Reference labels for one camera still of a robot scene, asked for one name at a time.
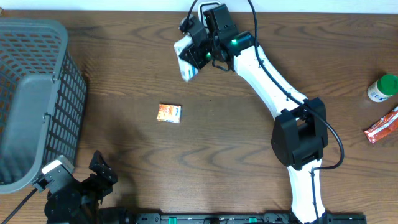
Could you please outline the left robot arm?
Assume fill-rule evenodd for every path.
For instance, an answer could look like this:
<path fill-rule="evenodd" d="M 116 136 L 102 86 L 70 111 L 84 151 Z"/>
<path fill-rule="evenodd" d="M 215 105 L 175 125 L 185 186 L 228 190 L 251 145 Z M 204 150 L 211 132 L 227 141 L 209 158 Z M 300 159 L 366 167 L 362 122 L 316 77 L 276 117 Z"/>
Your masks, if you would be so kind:
<path fill-rule="evenodd" d="M 40 183 L 49 190 L 44 209 L 48 223 L 134 223 L 134 215 L 124 207 L 99 208 L 118 182 L 102 153 L 93 154 L 87 179 L 74 178 L 72 168 L 65 156 L 59 156 L 42 169 Z"/>

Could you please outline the red Top chocolate bar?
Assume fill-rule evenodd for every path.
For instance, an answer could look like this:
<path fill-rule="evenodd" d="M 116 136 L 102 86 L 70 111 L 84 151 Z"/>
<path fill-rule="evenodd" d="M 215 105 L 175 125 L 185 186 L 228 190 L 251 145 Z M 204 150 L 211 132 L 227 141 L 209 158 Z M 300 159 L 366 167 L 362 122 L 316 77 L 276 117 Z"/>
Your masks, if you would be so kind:
<path fill-rule="evenodd" d="M 372 144 L 389 135 L 397 129 L 397 107 L 364 131 L 368 141 Z"/>

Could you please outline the green lid jar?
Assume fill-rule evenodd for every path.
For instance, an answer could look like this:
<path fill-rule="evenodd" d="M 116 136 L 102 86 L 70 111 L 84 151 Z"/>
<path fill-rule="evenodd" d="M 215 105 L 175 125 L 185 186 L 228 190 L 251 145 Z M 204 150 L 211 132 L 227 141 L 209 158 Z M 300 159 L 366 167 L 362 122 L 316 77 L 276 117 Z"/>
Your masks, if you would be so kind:
<path fill-rule="evenodd" d="M 376 80 L 367 90 L 370 100 L 380 103 L 397 94 L 397 76 L 383 75 Z"/>

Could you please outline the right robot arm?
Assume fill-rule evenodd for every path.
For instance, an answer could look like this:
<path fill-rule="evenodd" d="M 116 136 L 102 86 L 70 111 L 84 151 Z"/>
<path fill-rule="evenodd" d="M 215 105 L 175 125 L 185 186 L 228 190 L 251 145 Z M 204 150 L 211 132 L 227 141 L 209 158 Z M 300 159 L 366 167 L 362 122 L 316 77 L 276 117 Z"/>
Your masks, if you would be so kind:
<path fill-rule="evenodd" d="M 240 32 L 225 4 L 214 2 L 197 16 L 189 12 L 179 29 L 185 36 L 174 48 L 182 78 L 189 81 L 211 63 L 233 71 L 252 87 L 274 119 L 271 146 L 289 173 L 296 222 L 320 222 L 326 213 L 319 177 L 328 145 L 324 103 L 289 84 L 265 55 L 258 33 Z"/>

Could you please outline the white Panadol box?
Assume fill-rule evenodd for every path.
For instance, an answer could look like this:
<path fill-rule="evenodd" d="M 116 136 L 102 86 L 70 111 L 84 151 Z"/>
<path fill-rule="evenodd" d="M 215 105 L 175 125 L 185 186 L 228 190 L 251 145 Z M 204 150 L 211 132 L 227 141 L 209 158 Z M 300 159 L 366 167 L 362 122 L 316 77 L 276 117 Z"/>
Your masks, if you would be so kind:
<path fill-rule="evenodd" d="M 192 78 L 194 78 L 199 71 L 199 69 L 195 68 L 192 64 L 180 58 L 180 54 L 183 52 L 183 49 L 188 47 L 192 43 L 193 40 L 189 35 L 186 35 L 185 37 L 174 43 L 174 50 L 177 55 L 180 74 L 182 79 L 186 82 L 189 82 Z"/>

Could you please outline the orange snack packet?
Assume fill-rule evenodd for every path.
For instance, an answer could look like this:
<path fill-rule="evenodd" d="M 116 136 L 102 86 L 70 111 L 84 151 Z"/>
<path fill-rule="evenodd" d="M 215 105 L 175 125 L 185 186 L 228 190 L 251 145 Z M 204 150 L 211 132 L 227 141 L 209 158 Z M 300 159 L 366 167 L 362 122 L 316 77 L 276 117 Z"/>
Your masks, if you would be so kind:
<path fill-rule="evenodd" d="M 180 123 L 182 107 L 180 105 L 160 104 L 157 121 Z"/>

